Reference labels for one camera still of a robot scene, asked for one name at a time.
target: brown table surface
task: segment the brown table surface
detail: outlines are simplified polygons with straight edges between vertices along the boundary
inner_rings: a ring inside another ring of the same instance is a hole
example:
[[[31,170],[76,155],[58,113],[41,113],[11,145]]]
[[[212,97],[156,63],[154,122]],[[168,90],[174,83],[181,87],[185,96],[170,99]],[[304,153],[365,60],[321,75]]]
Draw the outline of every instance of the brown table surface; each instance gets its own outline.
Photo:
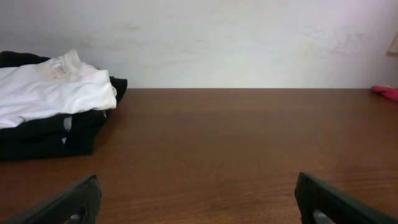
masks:
[[[97,223],[300,223],[300,171],[398,218],[397,141],[369,90],[128,90],[92,156],[0,164],[0,220],[97,174]]]

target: folded white t-shirt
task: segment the folded white t-shirt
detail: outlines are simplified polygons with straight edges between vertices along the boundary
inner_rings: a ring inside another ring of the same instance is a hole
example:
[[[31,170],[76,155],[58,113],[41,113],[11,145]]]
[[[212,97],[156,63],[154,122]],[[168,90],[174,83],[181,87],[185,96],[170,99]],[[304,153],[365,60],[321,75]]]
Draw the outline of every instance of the folded white t-shirt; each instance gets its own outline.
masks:
[[[38,65],[0,68],[0,129],[115,107],[108,71],[81,62],[75,50]]]

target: stack of folded clothes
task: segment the stack of folded clothes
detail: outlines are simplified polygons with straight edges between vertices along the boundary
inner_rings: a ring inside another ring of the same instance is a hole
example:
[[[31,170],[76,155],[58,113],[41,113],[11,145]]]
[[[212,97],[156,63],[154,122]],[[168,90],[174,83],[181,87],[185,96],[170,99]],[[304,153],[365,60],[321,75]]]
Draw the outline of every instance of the stack of folded clothes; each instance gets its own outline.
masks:
[[[86,155],[127,80],[81,62],[0,53],[0,161]]]

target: red cloth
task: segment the red cloth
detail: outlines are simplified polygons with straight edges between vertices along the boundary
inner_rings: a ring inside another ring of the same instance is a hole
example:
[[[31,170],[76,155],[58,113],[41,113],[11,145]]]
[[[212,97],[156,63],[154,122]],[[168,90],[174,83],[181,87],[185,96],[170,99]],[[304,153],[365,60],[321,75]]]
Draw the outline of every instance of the red cloth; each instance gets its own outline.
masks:
[[[398,90],[393,89],[391,87],[383,86],[383,85],[372,86],[372,91],[375,93],[378,93],[388,99],[398,101]]]

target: white wall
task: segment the white wall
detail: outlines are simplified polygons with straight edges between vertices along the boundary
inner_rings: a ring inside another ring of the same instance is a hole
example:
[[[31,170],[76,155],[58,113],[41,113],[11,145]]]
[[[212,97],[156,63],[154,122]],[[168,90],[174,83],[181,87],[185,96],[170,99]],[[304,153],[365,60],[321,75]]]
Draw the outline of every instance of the white wall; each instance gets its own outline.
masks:
[[[133,88],[398,87],[398,0],[1,0],[0,50],[82,59]]]

